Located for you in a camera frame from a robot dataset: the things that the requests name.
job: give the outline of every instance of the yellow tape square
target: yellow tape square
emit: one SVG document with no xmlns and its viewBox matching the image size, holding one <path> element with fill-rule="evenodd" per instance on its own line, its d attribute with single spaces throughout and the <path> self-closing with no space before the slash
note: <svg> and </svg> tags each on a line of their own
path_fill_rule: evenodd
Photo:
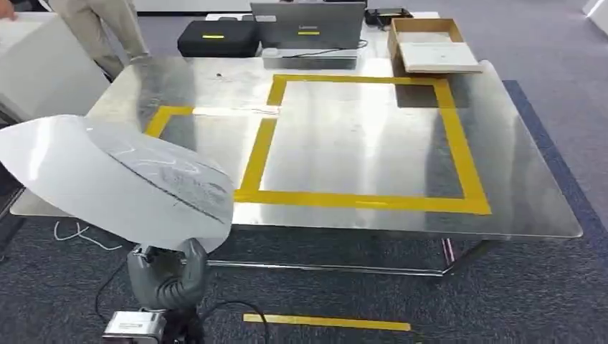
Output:
<svg viewBox="0 0 608 344">
<path fill-rule="evenodd" d="M 463 197 L 420 197 L 357 195 L 346 193 L 316 193 L 260 190 L 262 175 L 270 152 L 272 137 L 277 125 L 276 118 L 264 118 L 260 122 L 252 152 L 234 200 L 240 203 L 284 204 L 294 206 L 323 206 L 367 208 L 378 210 L 438 211 L 449 213 L 491 214 L 490 204 L 479 179 L 465 131 L 450 85 L 446 79 L 432 77 L 358 77 L 336 75 L 275 75 L 268 95 L 267 105 L 280 106 L 289 81 L 298 82 L 358 82 L 394 85 L 433 86 L 438 108 L 444 124 L 447 144 L 452 152 Z M 160 106 L 148 125 L 146 133 L 158 137 L 172 115 L 189 115 L 192 107 Z"/>
</svg>

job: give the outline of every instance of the black cable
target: black cable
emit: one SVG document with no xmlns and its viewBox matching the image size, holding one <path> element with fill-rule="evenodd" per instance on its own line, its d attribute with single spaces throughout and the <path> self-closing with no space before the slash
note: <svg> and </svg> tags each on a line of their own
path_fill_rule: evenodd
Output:
<svg viewBox="0 0 608 344">
<path fill-rule="evenodd" d="M 112 272 L 110 277 L 101 285 L 101 287 L 99 287 L 97 293 L 95 294 L 95 314 L 101 319 L 101 321 L 103 321 L 104 324 L 108 323 L 108 319 L 101 315 L 101 312 L 99 311 L 99 297 L 101 296 L 101 292 L 110 284 L 110 282 L 112 282 L 112 280 L 114 280 L 114 277 L 116 277 L 116 275 L 125 267 L 125 265 L 127 265 L 126 259 L 120 263 L 120 265 L 118 265 L 116 270 Z"/>
<path fill-rule="evenodd" d="M 268 322 L 266 321 L 266 317 L 264 316 L 264 312 L 256 305 L 253 305 L 252 303 L 249 303 L 247 301 L 241 301 L 241 300 L 228 300 L 228 301 L 222 301 L 222 302 L 218 302 L 215 305 L 213 305 L 211 308 L 209 308 L 202 316 L 201 316 L 201 326 L 204 325 L 205 320 L 213 313 L 215 312 L 218 308 L 225 306 L 225 305 L 231 305 L 231 304 L 241 304 L 241 305 L 246 305 L 249 308 L 253 309 L 261 318 L 262 318 L 262 322 L 264 323 L 264 343 L 268 344 L 270 343 L 270 329 L 268 328 Z"/>
<path fill-rule="evenodd" d="M 369 44 L 369 42 L 367 42 L 365 39 L 360 39 L 359 43 L 361 43 L 361 44 L 357 47 L 357 49 L 363 49 L 364 47 L 367 47 L 367 44 Z M 327 54 L 328 52 L 340 52 L 342 50 L 351 50 L 351 49 L 334 48 L 334 49 L 323 50 L 320 52 L 305 52 L 303 54 L 285 56 L 285 59 L 291 59 L 293 57 L 315 56 L 315 55 Z"/>
<path fill-rule="evenodd" d="M 386 29 L 384 28 L 384 24 L 382 24 L 382 20 L 380 19 L 379 15 L 376 15 L 376 21 L 378 22 L 378 29 L 380 29 L 381 31 L 386 31 Z"/>
</svg>

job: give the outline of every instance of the black device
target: black device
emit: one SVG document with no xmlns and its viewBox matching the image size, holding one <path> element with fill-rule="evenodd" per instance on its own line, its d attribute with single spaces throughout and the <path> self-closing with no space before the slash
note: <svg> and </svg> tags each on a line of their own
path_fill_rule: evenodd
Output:
<svg viewBox="0 0 608 344">
<path fill-rule="evenodd" d="M 414 18 L 406 9 L 368 9 L 365 11 L 365 24 L 385 27 L 393 18 Z"/>
<path fill-rule="evenodd" d="M 184 57 L 254 57 L 259 45 L 254 21 L 193 21 L 177 41 Z"/>
</svg>

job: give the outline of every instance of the khaki pants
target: khaki pants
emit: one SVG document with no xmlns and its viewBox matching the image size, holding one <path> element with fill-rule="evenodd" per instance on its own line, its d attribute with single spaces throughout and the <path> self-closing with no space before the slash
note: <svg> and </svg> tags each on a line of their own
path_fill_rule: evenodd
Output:
<svg viewBox="0 0 608 344">
<path fill-rule="evenodd" d="M 49 0 L 49 4 L 113 79 L 124 66 L 112 50 L 100 19 L 114 32 L 130 59 L 148 55 L 131 0 Z"/>
</svg>

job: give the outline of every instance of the blue carpet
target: blue carpet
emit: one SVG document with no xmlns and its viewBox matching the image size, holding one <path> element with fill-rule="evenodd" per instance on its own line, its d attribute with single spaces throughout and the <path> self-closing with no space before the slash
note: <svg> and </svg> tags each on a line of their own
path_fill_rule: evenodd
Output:
<svg viewBox="0 0 608 344">
<path fill-rule="evenodd" d="M 518 83 L 507 81 L 505 86 L 581 222 L 582 238 L 506 242 L 441 284 L 417 277 L 215 269 L 203 308 L 238 298 L 268 313 L 402 321 L 413 328 L 401 333 L 271 325 L 273 343 L 607 341 L 606 231 Z M 0 265 L 3 343 L 99 342 L 104 324 L 92 312 L 94 294 L 125 251 L 107 253 L 81 241 L 57 243 L 53 223 L 28 219 L 11 244 L 11 260 Z M 263 253 L 268 259 L 290 254 L 311 262 L 387 265 L 441 262 L 435 254 L 440 246 L 433 241 L 332 231 L 319 242 L 316 234 L 236 231 L 214 254 L 243 258 Z M 137 306 L 123 272 L 104 292 L 101 310 L 109 316 L 113 310 Z M 210 318 L 205 325 L 208 343 L 261 343 L 262 326 L 242 322 L 243 312 L 249 310 L 235 306 Z"/>
</svg>

